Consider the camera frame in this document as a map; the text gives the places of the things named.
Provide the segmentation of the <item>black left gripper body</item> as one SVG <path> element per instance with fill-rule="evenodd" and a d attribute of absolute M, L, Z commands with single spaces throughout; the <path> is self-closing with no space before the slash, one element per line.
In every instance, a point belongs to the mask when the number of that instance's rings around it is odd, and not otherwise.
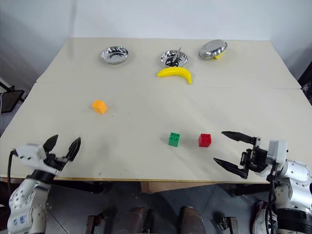
<path fill-rule="evenodd" d="M 67 156 L 56 157 L 55 154 L 47 154 L 46 159 L 43 161 L 43 171 L 53 175 L 58 175 L 68 161 L 69 158 Z"/>

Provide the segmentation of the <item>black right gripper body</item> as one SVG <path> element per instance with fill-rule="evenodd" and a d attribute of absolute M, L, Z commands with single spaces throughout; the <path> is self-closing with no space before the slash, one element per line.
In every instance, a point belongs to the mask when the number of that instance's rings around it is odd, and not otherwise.
<path fill-rule="evenodd" d="M 254 146 L 252 149 L 247 149 L 245 152 L 242 152 L 240 165 L 243 166 L 245 170 L 252 170 L 260 173 L 268 166 L 266 163 L 267 153 L 266 150 L 257 146 Z"/>

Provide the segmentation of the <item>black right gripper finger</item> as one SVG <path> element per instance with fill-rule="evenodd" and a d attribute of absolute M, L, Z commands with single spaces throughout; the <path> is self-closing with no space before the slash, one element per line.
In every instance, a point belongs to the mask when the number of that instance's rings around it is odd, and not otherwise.
<path fill-rule="evenodd" d="M 221 167 L 223 167 L 226 171 L 233 173 L 235 175 L 240 176 L 242 179 L 247 179 L 248 177 L 248 169 L 240 169 L 237 165 L 232 164 L 230 162 L 218 159 L 218 158 L 214 158 L 214 161 L 220 165 Z"/>
<path fill-rule="evenodd" d="M 257 147 L 260 146 L 261 139 L 258 137 L 252 137 L 240 132 L 233 131 L 222 131 L 221 133 L 232 140 L 242 141 Z"/>

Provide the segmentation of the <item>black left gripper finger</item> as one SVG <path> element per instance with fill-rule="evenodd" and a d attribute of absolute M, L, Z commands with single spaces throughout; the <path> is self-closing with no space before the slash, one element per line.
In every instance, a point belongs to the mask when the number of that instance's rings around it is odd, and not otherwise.
<path fill-rule="evenodd" d="M 58 135 L 54 135 L 50 138 L 47 139 L 47 141 L 43 144 L 43 149 L 45 151 L 45 153 L 48 155 L 52 149 L 55 147 L 56 142 L 58 139 Z"/>
<path fill-rule="evenodd" d="M 70 145 L 68 149 L 68 153 L 66 155 L 66 158 L 68 159 L 68 161 L 73 161 L 75 159 L 76 155 L 79 152 L 80 145 L 81 145 L 81 138 L 78 137 L 75 141 L 72 142 L 72 144 Z"/>

